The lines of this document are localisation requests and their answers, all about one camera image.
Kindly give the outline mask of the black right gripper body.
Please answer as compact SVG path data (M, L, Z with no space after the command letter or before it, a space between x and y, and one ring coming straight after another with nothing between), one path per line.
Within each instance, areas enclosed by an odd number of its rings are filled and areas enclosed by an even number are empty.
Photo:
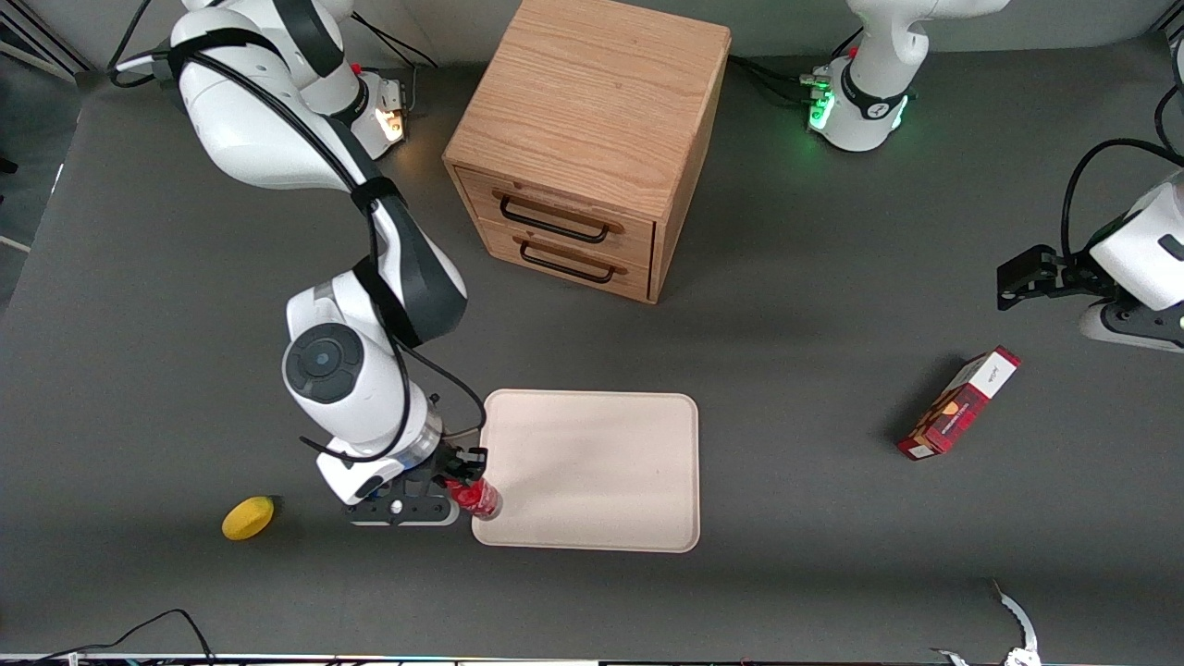
M405 497L448 498L450 489L440 485L440 468L455 465L452 454L455 448L461 448L461 446L449 442L440 443L426 461L408 470L405 474Z

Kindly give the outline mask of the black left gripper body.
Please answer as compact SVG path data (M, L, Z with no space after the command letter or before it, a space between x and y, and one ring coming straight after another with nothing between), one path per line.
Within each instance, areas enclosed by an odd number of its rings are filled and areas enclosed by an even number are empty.
M1054 286L1049 297L1090 295L1113 299L1113 278L1089 252L1073 252L1054 257Z

